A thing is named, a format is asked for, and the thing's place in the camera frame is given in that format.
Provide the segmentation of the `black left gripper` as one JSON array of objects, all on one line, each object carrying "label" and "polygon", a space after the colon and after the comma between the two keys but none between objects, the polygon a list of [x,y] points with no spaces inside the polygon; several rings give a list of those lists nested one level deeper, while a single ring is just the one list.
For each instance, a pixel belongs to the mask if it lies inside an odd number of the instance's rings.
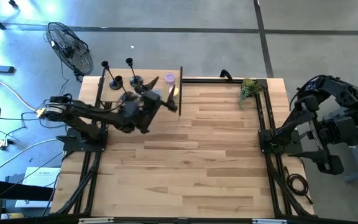
[{"label": "black left gripper", "polygon": [[[158,82],[159,76],[145,85],[137,85],[134,92],[123,93],[119,98],[119,115],[122,118],[123,127],[120,130],[124,133],[131,133],[137,128],[142,134],[149,133],[149,126],[161,106],[159,94],[151,91]],[[176,86],[173,85],[169,90],[168,98],[162,104],[174,113],[178,106],[175,104],[174,94]]]}]

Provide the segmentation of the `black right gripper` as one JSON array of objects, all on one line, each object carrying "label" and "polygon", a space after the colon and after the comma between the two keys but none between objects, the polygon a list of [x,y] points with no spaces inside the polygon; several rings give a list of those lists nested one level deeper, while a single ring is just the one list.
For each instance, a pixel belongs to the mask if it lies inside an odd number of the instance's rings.
[{"label": "black right gripper", "polygon": [[346,143],[353,147],[358,145],[358,126],[349,116],[335,116],[329,119],[317,120],[319,110],[317,99],[313,95],[297,100],[283,125],[276,129],[274,143],[290,143],[291,134],[298,125],[309,124],[309,131],[303,133],[316,143],[318,151],[289,154],[289,157],[299,157],[312,160],[318,170],[325,174],[339,175],[344,167],[339,156],[331,155],[330,144]]}]

